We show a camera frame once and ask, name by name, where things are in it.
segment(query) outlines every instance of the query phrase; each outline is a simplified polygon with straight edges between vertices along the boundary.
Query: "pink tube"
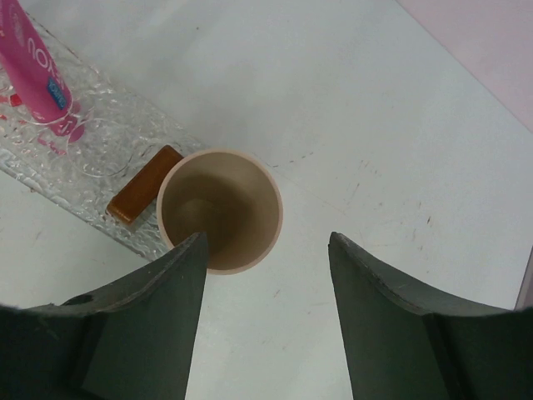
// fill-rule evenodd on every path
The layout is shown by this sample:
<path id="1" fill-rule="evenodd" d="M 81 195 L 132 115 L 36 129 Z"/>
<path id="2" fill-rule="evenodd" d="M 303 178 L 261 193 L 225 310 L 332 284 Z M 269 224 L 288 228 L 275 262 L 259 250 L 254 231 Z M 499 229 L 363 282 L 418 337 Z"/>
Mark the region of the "pink tube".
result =
<path id="1" fill-rule="evenodd" d="M 49 124 L 58 136 L 83 135 L 69 112 L 72 94 L 56 63 L 18 0 L 0 0 L 0 63 L 22 103 L 39 123 Z"/>

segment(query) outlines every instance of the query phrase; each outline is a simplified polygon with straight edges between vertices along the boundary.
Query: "white surface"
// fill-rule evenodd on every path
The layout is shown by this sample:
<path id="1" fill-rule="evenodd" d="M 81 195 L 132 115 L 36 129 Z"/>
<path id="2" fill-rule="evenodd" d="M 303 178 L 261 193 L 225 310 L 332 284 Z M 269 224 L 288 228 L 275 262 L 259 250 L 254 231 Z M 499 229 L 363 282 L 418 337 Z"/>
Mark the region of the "white surface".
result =
<path id="1" fill-rule="evenodd" d="M 271 255 L 207 279 L 187 398 L 351 399 L 332 230 L 442 290 L 514 306 L 533 137 L 392 0 L 22 4 L 205 143 L 255 153 L 280 186 Z M 0 243 L 5 265 L 18 253 Z"/>
<path id="2" fill-rule="evenodd" d="M 0 303 L 61 304 L 145 264 L 3 172 L 0 193 Z"/>

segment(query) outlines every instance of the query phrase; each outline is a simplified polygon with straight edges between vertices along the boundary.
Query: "paper cup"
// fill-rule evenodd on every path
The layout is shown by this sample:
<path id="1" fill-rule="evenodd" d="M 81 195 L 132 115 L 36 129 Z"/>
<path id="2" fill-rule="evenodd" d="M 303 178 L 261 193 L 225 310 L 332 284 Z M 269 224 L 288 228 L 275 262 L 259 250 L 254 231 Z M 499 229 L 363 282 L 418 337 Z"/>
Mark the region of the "paper cup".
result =
<path id="1" fill-rule="evenodd" d="M 206 232 L 209 272 L 239 273 L 258 264 L 274 247 L 283 207 L 274 179 L 242 152 L 206 150 L 181 160 L 157 196 L 162 238 L 174 248 Z"/>

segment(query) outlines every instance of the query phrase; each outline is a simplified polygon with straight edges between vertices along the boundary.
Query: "cup rim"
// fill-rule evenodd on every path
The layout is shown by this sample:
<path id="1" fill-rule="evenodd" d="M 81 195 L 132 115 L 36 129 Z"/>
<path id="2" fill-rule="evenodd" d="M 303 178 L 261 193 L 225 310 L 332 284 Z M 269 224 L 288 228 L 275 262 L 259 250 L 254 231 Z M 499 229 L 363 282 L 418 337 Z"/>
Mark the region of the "cup rim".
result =
<path id="1" fill-rule="evenodd" d="M 172 249 L 174 247 L 174 244 L 168 237 L 167 230 L 165 229 L 163 225 L 163 221 L 162 221 L 163 219 L 162 218 L 162 198 L 168 186 L 168 182 L 176 174 L 177 170 L 182 168 L 186 163 L 189 163 L 191 160 L 195 158 L 205 156 L 207 154 L 213 154 L 213 153 L 231 154 L 231 155 L 234 155 L 240 158 L 244 158 L 248 162 L 258 167 L 260 171 L 268 179 L 268 182 L 270 182 L 270 184 L 272 185 L 272 188 L 274 189 L 274 193 L 276 194 L 276 200 L 277 200 L 277 209 L 279 213 L 279 218 L 277 221 L 276 232 L 274 233 L 274 236 L 272 237 L 271 242 L 269 243 L 268 247 L 259 255 L 259 257 L 257 257 L 255 260 L 249 262 L 246 265 L 233 268 L 233 269 L 227 269 L 227 270 L 212 269 L 212 268 L 207 269 L 209 273 L 214 274 L 214 275 L 233 275 L 235 273 L 241 273 L 243 271 L 246 271 L 247 269 L 250 269 L 256 266 L 259 262 L 261 262 L 268 255 L 268 253 L 274 248 L 274 245 L 276 244 L 277 239 L 280 236 L 281 226 L 283 223 L 283 203 L 281 201 L 281 194 L 280 194 L 279 187 L 277 186 L 276 181 L 274 180 L 270 172 L 268 172 L 265 166 L 263 166 L 259 162 L 259 160 L 257 160 L 256 158 L 250 156 L 249 154 L 245 152 L 240 152 L 238 150 L 231 150 L 231 149 L 226 149 L 226 148 L 210 148 L 207 150 L 201 150 L 199 152 L 194 152 L 193 154 L 190 154 L 186 156 L 185 158 L 183 158 L 168 172 L 168 174 L 163 179 L 161 186 L 159 187 L 159 192 L 157 193 L 157 205 L 156 205 L 157 226 L 159 227 L 159 233 L 163 239 L 163 242 L 165 242 L 165 244 L 167 245 L 169 249 Z"/>

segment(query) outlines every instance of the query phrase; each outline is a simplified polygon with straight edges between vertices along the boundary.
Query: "textured glass plate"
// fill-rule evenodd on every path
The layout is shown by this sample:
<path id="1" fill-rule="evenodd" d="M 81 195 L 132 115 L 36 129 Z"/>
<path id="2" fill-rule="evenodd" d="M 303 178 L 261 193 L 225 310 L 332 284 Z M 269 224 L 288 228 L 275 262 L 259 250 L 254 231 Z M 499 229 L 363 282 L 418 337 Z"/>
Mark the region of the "textured glass plate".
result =
<path id="1" fill-rule="evenodd" d="M 146 259 L 160 257 L 166 247 L 154 204 L 133 227 L 115 221 L 106 207 L 164 145 L 183 156 L 204 146 L 146 99 L 111 83 L 44 27 L 33 24 L 79 105 L 71 113 L 85 133 L 69 142 L 68 136 L 58 137 L 33 121 L 23 105 L 12 107 L 6 99 L 14 92 L 0 69 L 0 170 Z"/>

